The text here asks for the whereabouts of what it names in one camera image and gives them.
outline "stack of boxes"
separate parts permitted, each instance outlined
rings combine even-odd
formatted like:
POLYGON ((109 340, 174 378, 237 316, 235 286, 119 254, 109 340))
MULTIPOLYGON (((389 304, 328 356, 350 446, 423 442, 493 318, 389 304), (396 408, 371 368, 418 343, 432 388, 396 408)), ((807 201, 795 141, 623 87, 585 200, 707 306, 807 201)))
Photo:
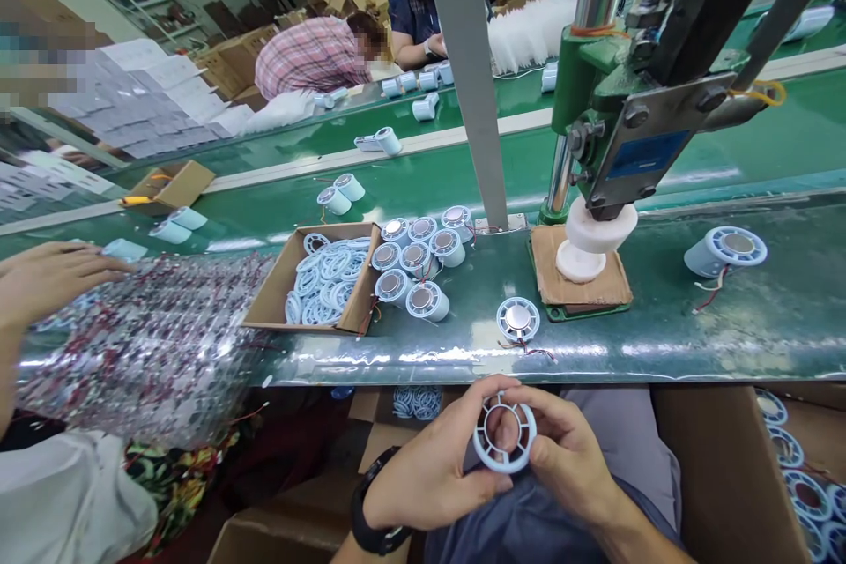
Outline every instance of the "stack of boxes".
POLYGON ((233 137, 253 114, 227 110, 200 69, 152 40, 98 48, 79 69, 78 91, 51 93, 50 106, 138 159, 233 137))

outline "metal column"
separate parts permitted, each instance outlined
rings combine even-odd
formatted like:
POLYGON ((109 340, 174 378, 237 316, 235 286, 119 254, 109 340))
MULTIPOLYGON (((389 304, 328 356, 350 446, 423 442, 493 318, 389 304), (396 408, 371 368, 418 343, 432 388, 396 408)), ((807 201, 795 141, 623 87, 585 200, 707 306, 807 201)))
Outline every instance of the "metal column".
POLYGON ((485 0, 435 0, 487 223, 508 227, 485 0))

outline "shelf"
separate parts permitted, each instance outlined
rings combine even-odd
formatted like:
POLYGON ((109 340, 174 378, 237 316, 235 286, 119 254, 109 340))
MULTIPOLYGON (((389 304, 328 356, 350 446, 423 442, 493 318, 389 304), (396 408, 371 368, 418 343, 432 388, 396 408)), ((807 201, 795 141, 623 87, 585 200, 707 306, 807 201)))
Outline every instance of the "shelf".
POLYGON ((127 11, 138 11, 140 9, 146 9, 148 7, 155 6, 156 4, 163 4, 165 2, 170 2, 171 0, 144 0, 140 3, 135 3, 134 6, 126 6, 124 5, 123 8, 127 11))
MULTIPOLYGON (((178 38, 180 35, 184 35, 184 34, 188 33, 189 31, 193 31, 196 28, 200 28, 200 26, 202 26, 202 25, 199 22, 195 22, 192 25, 183 26, 181 29, 176 29, 175 31, 173 31, 172 33, 168 33, 167 35, 169 35, 172 38, 178 38)), ((169 40, 168 37, 156 38, 157 42, 163 42, 163 41, 168 41, 168 40, 169 40)))

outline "cardboard sheet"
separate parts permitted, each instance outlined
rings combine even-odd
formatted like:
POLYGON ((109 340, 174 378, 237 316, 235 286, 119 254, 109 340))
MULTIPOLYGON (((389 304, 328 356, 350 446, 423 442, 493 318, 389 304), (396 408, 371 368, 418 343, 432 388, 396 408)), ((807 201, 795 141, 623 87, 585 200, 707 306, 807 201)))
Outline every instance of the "cardboard sheet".
POLYGON ((535 258, 538 290, 545 304, 552 306, 587 305, 619 306, 632 300, 626 272, 616 251, 606 254, 605 270, 587 284, 574 284, 555 268, 555 255, 559 245, 567 239, 563 225, 536 226, 531 230, 531 251, 535 258))

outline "hand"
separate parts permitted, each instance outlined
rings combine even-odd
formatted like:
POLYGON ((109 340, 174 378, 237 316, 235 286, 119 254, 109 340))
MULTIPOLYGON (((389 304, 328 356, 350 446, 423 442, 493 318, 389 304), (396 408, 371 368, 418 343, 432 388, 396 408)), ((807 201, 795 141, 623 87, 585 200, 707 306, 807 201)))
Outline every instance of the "hand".
POLYGON ((0 261, 0 277, 23 263, 41 260, 46 257, 57 256, 62 253, 85 251, 86 253, 100 253, 100 247, 87 242, 44 242, 38 247, 32 247, 19 254, 0 261))
POLYGON ((611 477, 582 411, 569 401, 529 386, 506 390, 504 400, 532 409, 538 436, 531 444, 530 465, 561 506, 591 526, 609 523, 620 506, 620 496, 625 494, 611 477))
POLYGON ((122 280, 124 273, 134 270, 123 260, 100 256, 85 246, 71 253, 59 251, 26 259, 0 278, 0 316, 26 328, 95 286, 122 280))
POLYGON ((429 50, 440 57, 447 56, 447 45, 443 43, 443 33, 435 33, 434 35, 430 35, 429 39, 429 50))
POLYGON ((480 379, 400 449, 367 490, 367 524, 374 529, 409 526, 430 531, 508 491, 513 486, 508 474, 479 469, 465 476, 462 463, 482 402, 518 385, 517 379, 503 375, 480 379))

